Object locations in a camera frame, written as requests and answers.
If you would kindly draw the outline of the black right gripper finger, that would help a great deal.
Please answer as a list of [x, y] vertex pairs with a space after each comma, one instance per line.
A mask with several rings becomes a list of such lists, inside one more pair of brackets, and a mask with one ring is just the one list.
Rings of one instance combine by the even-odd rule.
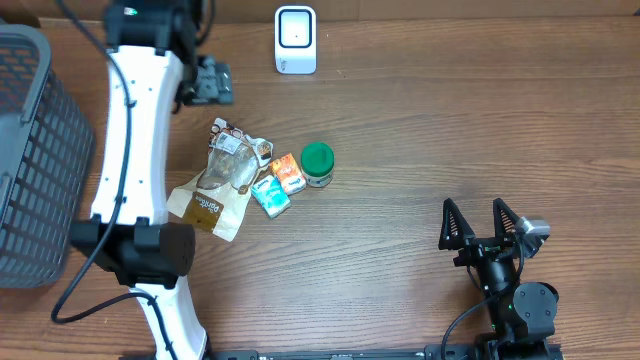
[[443, 221], [438, 242], [440, 250], [459, 250], [468, 246], [475, 233], [451, 198], [443, 203]]
[[509, 236], [516, 231], [520, 217], [501, 199], [493, 200], [493, 221], [496, 236]]

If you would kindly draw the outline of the orange Kleenex tissue pack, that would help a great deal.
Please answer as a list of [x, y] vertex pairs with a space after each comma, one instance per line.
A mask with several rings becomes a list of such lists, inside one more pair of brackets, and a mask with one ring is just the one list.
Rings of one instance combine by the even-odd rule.
[[296, 194], [306, 188], [306, 179], [291, 153], [272, 161], [270, 170], [278, 178], [287, 195]]

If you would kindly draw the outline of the brown paper bread bag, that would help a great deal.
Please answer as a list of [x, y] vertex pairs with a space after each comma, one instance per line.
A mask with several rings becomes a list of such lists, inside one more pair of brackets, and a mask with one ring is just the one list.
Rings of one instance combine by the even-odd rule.
[[207, 167], [174, 188], [168, 211], [227, 242], [242, 224], [250, 188], [271, 162], [274, 145], [252, 137], [222, 118], [210, 130]]

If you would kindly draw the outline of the green lid jar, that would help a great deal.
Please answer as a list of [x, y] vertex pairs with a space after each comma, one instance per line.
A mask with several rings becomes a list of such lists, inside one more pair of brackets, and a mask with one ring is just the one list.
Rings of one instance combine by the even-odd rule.
[[308, 144], [301, 152], [300, 161], [302, 172], [309, 186], [325, 187], [333, 179], [335, 155], [326, 143]]

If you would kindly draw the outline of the teal Kleenex tissue pack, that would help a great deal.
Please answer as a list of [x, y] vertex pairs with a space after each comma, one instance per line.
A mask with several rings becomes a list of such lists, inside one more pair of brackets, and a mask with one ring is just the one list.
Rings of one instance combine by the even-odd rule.
[[254, 183], [251, 193], [271, 219], [276, 218], [291, 206], [288, 195], [273, 175], [267, 175]]

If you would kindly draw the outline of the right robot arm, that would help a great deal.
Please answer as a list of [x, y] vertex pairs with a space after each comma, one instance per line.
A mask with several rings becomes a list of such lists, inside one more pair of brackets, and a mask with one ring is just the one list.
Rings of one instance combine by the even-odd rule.
[[[440, 346], [442, 359], [561, 359], [561, 347], [551, 346], [559, 293], [546, 282], [521, 280], [525, 261], [538, 254], [551, 234], [540, 217], [517, 215], [502, 199], [492, 202], [494, 235], [478, 237], [455, 202], [443, 202], [438, 248], [456, 251], [453, 264], [466, 269], [483, 300], [456, 317]], [[474, 312], [488, 310], [492, 331], [456, 350], [448, 345], [456, 327]]]

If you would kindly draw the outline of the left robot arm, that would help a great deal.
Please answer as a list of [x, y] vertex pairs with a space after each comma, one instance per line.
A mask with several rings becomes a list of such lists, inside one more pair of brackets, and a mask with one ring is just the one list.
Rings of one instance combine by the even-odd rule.
[[214, 355], [188, 284], [195, 231], [169, 220], [165, 180], [171, 116], [233, 100], [229, 66], [199, 53], [214, 17], [211, 1], [114, 1], [96, 42], [109, 74], [103, 165], [70, 241], [140, 304], [156, 359]]

